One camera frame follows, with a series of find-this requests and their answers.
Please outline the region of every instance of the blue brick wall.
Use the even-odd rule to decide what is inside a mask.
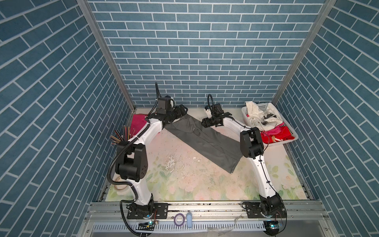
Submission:
[[[130,113],[75,0],[0,1],[0,236],[71,236]]]
[[[337,0],[278,103],[340,236],[378,236],[379,1]]]
[[[271,101],[324,0],[90,0],[138,107]]]

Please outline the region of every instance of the purple tape roll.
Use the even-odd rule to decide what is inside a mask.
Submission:
[[[174,224],[177,227],[181,227],[184,224],[184,215],[181,213],[176,214],[176,216],[174,217]]]

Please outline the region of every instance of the bundle of pencils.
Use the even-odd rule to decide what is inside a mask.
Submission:
[[[130,127],[123,125],[122,126],[122,135],[120,132],[115,129],[114,132],[116,135],[111,135],[110,138],[112,139],[112,145],[117,145],[120,143],[120,141],[128,141],[130,139]]]

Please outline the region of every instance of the floral pattern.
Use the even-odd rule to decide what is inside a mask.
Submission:
[[[239,140],[225,127],[215,129]],[[147,157],[146,181],[154,200],[259,200],[258,183],[248,158],[242,157],[229,174],[165,129],[147,147]],[[274,188],[283,199],[306,199],[283,145],[269,146],[265,162]],[[111,185],[106,201],[132,199],[130,188],[123,188],[115,190]]]

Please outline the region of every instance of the light blue cylindrical object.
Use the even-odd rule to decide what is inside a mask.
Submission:
[[[187,227],[192,228],[192,214],[191,214],[191,212],[187,213]]]

